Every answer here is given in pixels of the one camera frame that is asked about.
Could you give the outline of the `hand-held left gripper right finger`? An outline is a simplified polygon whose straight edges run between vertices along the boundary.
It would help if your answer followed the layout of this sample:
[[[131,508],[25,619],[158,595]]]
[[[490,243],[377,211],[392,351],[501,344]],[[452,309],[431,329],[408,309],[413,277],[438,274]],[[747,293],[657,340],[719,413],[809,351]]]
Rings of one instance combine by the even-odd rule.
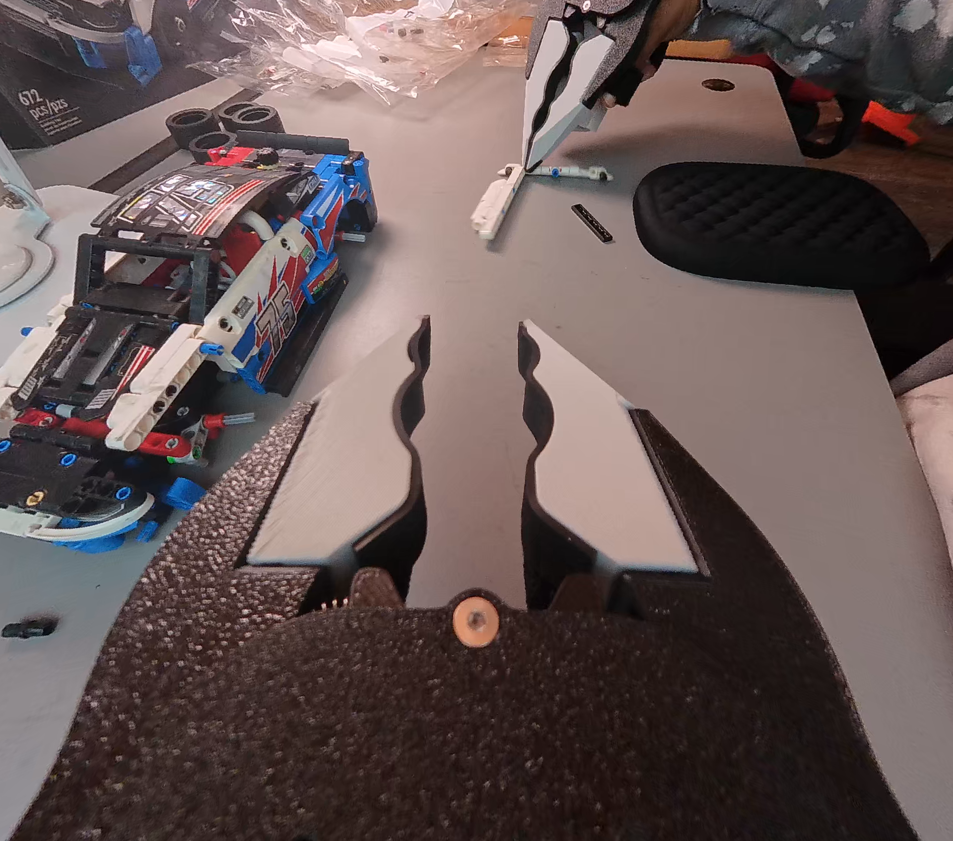
[[[530,320],[518,327],[531,514],[597,573],[706,575],[637,408]]]

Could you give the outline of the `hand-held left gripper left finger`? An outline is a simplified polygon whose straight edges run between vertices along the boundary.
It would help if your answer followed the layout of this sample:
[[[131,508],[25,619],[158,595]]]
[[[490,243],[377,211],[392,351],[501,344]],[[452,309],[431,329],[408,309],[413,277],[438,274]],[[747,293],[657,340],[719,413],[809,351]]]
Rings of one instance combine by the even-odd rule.
[[[419,455],[431,319],[413,318],[316,397],[258,525],[258,567],[411,570],[427,534]]]

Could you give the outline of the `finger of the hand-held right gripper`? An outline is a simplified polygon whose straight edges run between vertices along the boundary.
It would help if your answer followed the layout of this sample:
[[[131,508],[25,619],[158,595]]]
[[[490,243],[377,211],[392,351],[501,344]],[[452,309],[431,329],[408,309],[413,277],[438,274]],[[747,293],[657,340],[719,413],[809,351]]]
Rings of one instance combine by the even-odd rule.
[[[593,132],[605,111],[603,63],[612,58],[614,40],[602,32],[571,32],[571,65],[562,89],[554,98],[532,152],[542,154],[540,166],[573,132]]]
[[[571,31],[562,20],[548,19],[532,68],[527,75],[523,103],[522,166],[529,169],[542,160],[532,152],[554,98],[562,89],[571,65]]]

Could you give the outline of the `white brick beam assembly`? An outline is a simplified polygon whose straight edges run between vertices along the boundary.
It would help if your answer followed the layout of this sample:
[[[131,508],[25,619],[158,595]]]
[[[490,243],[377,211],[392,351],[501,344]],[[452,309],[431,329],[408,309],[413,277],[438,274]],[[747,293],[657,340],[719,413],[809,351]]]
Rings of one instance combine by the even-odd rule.
[[[602,166],[541,165],[525,170],[519,165],[508,164],[498,170],[497,179],[485,190],[471,215],[471,226],[483,243],[494,241],[519,187],[527,176],[584,179],[597,183],[613,181],[613,174]]]

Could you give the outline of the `toy brick race car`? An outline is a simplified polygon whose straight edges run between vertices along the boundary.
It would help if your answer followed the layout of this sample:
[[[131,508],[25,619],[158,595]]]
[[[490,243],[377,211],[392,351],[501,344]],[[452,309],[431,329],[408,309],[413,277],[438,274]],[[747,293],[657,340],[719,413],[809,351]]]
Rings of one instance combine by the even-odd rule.
[[[346,139],[240,131],[106,207],[71,293],[2,360],[2,533],[85,552],[148,541],[205,495],[225,380],[290,395],[377,209]]]

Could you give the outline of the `clear plastic bag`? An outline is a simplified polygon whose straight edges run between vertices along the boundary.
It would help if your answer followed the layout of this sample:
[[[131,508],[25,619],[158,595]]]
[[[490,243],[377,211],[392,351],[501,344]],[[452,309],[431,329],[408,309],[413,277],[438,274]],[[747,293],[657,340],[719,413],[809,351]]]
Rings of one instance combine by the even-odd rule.
[[[423,51],[425,67],[448,73],[488,53],[485,65],[519,67],[528,59],[537,6],[524,0],[455,0],[436,18],[415,17],[411,38]]]
[[[477,54],[474,0],[236,0],[189,67],[286,96],[417,98]]]

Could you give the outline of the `black flat brick plate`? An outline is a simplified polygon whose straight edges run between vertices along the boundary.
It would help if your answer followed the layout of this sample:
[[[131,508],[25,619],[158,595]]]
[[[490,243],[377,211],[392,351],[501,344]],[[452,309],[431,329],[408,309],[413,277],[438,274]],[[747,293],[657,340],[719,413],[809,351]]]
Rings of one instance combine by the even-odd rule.
[[[589,209],[583,204],[573,204],[571,206],[571,210],[585,225],[585,227],[588,228],[602,242],[602,244],[612,244],[614,242],[612,233],[605,228],[602,223],[595,216],[593,216]]]

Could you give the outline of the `black quilted pad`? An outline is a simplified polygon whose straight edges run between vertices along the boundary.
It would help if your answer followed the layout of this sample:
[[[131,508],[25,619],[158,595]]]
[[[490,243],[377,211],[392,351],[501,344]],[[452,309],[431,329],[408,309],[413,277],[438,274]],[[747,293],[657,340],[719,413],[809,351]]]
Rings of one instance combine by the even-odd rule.
[[[898,204],[832,170],[669,164],[643,177],[633,212],[647,252],[701,277],[856,292],[911,283],[931,261]]]

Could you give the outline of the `orange object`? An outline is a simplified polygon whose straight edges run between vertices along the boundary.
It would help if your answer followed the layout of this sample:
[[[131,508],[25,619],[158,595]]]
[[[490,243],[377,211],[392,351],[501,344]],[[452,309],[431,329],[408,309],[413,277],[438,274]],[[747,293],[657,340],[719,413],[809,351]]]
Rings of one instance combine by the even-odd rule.
[[[871,101],[864,110],[862,123],[872,128],[880,139],[910,148],[922,141],[913,128],[916,119],[916,113],[893,111]]]

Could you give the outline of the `person's lap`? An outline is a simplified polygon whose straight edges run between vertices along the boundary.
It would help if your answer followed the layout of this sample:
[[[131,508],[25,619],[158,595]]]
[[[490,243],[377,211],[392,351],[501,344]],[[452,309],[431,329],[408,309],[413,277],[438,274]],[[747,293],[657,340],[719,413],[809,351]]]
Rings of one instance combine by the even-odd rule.
[[[952,365],[944,346],[890,382],[952,553]]]

